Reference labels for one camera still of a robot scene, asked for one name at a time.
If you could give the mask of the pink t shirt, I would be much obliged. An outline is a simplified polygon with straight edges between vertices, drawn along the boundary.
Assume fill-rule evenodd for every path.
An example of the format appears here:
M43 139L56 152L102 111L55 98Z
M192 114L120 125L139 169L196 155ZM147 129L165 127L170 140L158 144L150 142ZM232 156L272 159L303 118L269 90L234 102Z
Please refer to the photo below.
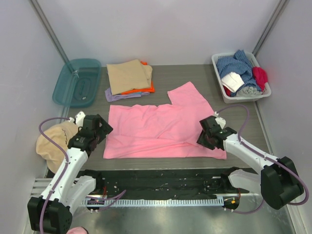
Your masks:
M226 152L197 143L200 120L214 114L208 101L191 82L168 91L170 104L111 105L104 159L211 157L226 159Z

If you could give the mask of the lavender t shirt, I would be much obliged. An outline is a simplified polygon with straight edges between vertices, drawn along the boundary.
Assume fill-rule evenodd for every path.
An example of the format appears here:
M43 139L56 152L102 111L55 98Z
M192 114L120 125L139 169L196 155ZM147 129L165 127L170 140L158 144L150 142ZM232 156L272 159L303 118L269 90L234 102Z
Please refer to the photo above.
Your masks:
M132 95L129 95L129 94L126 94L126 95L122 95L122 94L112 95L111 88L108 88L108 89L105 90L105 97L106 97L106 100L108 102L114 102L114 101L117 101L117 100L129 99L129 98L140 98L142 96L146 96L146 95L149 95L149 94L150 94L149 92L145 92L145 94L143 94L141 96L132 96Z

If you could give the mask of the beige t shirt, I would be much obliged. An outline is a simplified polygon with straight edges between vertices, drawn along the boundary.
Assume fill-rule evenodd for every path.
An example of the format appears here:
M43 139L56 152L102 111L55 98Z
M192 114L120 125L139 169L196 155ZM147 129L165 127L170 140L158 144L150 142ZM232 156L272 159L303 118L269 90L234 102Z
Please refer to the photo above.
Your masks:
M152 71L150 65L143 65L138 59L120 64L107 64L112 95L118 95L133 89L150 88Z

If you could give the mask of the orange t shirt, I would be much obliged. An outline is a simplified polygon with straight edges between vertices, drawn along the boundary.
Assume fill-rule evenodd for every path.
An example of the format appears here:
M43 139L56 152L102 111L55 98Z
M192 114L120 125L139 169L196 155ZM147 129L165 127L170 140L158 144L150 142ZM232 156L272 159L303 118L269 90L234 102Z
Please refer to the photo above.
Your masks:
M143 68L145 69L145 72L147 74L147 81L148 81L150 87L144 88L144 89L133 89L133 90L121 93L122 95L129 95L129 94L134 94L134 93L138 93L138 92L142 92L142 93L143 92L148 92L148 93L154 93L155 92L154 84L152 81L152 71L153 71L152 67L147 62L141 61L140 63L142 64Z

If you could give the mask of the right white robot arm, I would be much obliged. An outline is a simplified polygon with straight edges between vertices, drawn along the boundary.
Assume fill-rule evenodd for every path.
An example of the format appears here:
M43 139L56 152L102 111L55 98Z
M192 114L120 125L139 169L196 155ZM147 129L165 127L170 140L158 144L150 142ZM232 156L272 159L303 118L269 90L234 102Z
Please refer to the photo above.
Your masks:
M197 143L211 150L221 149L248 164L253 173L232 167L223 173L220 187L230 193L243 189L261 195L273 209L279 210L302 194L306 194L293 161L277 158L253 146L239 132L224 126L224 119L210 116L200 120L202 131Z

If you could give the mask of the grey cloth in basket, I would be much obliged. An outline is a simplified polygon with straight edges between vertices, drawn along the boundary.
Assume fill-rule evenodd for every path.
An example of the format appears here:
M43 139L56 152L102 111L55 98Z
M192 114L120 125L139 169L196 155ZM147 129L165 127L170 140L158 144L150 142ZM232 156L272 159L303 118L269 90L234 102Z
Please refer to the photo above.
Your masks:
M251 98L262 95L263 92L255 86L244 86L236 93L236 97Z

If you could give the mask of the white cloth in basket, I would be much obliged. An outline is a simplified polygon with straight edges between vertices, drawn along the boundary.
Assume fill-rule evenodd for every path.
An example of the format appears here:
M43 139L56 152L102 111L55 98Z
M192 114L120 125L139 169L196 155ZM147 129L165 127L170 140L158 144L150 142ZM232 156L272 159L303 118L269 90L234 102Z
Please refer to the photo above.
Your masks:
M221 83L223 86L225 86L233 93L235 93L240 87L242 87L245 84L243 79L241 78L241 75L235 72L230 72L227 75L225 75L221 79Z

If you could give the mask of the white plastic basket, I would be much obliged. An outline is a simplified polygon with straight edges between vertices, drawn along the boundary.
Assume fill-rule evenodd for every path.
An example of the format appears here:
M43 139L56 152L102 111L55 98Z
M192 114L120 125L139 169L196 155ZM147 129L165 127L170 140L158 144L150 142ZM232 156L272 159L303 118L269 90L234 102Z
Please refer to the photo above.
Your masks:
M252 53L214 54L212 63L225 103L253 102L271 95L268 76Z

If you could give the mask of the magenta cloth in basket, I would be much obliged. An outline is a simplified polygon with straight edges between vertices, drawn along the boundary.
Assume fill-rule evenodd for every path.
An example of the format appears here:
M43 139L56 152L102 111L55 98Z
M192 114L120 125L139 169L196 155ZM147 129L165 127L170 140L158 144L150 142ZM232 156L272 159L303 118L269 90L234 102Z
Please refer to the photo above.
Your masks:
M256 84L260 87L261 91L264 91L265 84L268 82L268 76L266 71L261 67L253 67L252 73Z

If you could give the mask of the blue checked shirt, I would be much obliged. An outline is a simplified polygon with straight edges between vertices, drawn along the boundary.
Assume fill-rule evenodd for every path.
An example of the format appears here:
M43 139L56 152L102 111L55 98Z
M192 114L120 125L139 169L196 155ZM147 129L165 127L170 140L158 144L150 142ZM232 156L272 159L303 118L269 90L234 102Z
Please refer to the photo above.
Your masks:
M258 90L261 90L260 87L256 84L255 79L253 78L252 73L253 66L250 63L249 59L247 58L244 50L236 51L232 57L219 58L216 67L220 79L222 79L225 75L227 75L230 72L235 72L241 75L241 78L243 79L245 84L242 87L240 87L237 91L239 91L244 86L255 86L257 87Z

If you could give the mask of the pink cloth at bottom edge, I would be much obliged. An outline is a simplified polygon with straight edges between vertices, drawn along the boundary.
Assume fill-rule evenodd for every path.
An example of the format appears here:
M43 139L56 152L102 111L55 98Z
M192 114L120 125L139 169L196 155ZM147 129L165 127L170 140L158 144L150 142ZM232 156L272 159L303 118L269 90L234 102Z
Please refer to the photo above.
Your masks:
M74 227L66 234L88 234L88 231L84 227Z

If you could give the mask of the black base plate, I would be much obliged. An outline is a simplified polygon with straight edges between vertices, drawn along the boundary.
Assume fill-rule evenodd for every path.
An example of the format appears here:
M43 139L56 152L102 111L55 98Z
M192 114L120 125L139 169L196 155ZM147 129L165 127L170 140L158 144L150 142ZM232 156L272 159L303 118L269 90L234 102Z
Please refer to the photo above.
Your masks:
M132 200L197 200L215 199L220 194L247 194L234 188L225 178L225 169L165 170L84 170L78 176L95 176L97 185L91 193Z

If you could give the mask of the aluminium rail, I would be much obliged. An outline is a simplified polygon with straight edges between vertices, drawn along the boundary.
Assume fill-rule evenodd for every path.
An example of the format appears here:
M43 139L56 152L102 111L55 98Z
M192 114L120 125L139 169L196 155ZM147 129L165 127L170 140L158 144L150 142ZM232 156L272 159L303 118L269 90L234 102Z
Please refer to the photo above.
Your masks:
M51 178L36 178L31 191L31 196L40 196L40 194L46 189L51 181Z

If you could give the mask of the aluminium frame post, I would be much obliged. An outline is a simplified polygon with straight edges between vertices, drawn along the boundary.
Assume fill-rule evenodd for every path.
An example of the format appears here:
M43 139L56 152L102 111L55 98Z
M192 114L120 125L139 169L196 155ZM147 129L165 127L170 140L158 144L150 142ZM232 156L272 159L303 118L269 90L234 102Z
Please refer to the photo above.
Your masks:
M272 15L269 18L260 38L258 39L256 46L254 47L252 54L256 57L262 46L264 45L265 41L268 39L270 33L273 31L275 25L277 24L279 18L282 16L284 10L286 9L287 5L289 4L290 0L279 0Z
M49 36L50 40L52 41L55 49L59 53L60 57L64 61L64 63L68 63L69 59L60 43L60 41L57 38L57 35L55 34L48 18L46 17L42 7L40 6L39 2L37 0L29 0L29 3L31 4L33 10L35 11L38 19L40 20L42 26L44 27L47 35Z

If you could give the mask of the right aluminium frame post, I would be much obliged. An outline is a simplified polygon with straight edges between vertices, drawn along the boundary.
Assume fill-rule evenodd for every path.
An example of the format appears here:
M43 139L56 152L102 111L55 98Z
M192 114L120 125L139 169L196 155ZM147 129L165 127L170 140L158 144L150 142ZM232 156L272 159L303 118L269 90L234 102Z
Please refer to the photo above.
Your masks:
M258 39L256 46L254 47L252 54L256 57L262 46L264 45L265 41L268 39L270 33L273 31L275 25L277 24L279 18L282 16L284 10L286 9L287 5L289 4L290 0L279 0L272 15L269 18L260 38Z

